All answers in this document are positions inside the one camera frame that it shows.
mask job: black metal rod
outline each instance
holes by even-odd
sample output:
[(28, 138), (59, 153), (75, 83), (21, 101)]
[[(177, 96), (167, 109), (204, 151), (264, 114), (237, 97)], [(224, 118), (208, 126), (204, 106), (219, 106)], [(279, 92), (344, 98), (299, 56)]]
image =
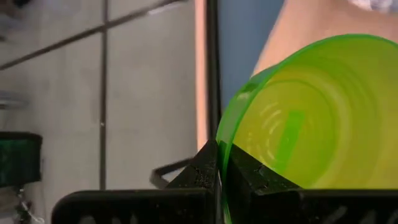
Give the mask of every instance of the black metal rod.
[(221, 119), (218, 0), (206, 1), (206, 54), (208, 137), (212, 139), (216, 136)]

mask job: white tile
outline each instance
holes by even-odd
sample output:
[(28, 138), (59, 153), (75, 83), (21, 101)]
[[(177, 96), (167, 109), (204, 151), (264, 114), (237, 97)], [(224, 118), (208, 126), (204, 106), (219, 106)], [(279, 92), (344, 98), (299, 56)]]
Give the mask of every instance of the white tile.
[(107, 188), (195, 154), (194, 47), (192, 2), (110, 30)]
[(109, 18), (115, 19), (124, 16), (159, 1), (162, 0), (109, 0)]
[(102, 1), (34, 0), (21, 12), (22, 19), (5, 31), (0, 63), (54, 44), (102, 23)]
[(26, 109), (7, 112), (5, 129), (44, 139), (43, 182), (32, 184), (28, 196), (47, 219), (66, 194), (99, 187), (100, 43), (95, 35), (0, 76), (0, 90), (19, 92), (29, 101)]

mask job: black plastic holder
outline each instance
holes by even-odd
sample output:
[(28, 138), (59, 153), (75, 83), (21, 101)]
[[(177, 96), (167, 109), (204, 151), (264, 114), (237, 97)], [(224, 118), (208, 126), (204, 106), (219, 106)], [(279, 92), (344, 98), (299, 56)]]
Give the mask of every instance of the black plastic holder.
[[(216, 141), (192, 159), (153, 171), (162, 190), (77, 192), (61, 199), (53, 224), (223, 223)], [(186, 166), (173, 181), (162, 176)], [(225, 184), (234, 224), (398, 223), (398, 190), (304, 190), (233, 146)]]
[[(216, 141), (208, 141), (188, 162), (156, 169), (151, 179), (164, 186), (162, 190), (94, 190), (67, 195), (56, 204), (52, 223), (74, 224), (86, 217), (96, 224), (114, 219), (121, 224), (216, 223), (217, 152)], [(181, 165), (187, 166), (173, 181), (162, 178), (167, 173), (164, 170), (172, 172)]]

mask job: tiled floor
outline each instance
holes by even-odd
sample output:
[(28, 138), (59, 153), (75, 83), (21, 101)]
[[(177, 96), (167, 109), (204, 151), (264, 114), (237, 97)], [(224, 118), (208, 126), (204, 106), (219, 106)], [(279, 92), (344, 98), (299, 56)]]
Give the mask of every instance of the tiled floor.
[[(102, 1), (70, 2), (76, 16), (58, 21), (32, 5), (28, 16), (42, 20), (0, 45), (0, 64), (101, 24)], [(110, 0), (110, 18), (151, 2)], [(101, 54), (97, 33), (0, 71), (0, 90), (30, 101), (5, 115), (6, 128), (44, 137), (43, 181), (28, 194), (47, 223), (61, 197), (100, 187)], [(151, 169), (196, 151), (193, 2), (110, 29), (106, 63), (106, 187), (151, 188)]]

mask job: green object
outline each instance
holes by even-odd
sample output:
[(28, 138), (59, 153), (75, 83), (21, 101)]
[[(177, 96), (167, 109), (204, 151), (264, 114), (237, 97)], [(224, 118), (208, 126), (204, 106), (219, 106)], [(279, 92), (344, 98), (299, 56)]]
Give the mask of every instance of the green object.
[(398, 188), (397, 60), (390, 40), (339, 35), (251, 78), (218, 129), (222, 181), (235, 144), (304, 188)]

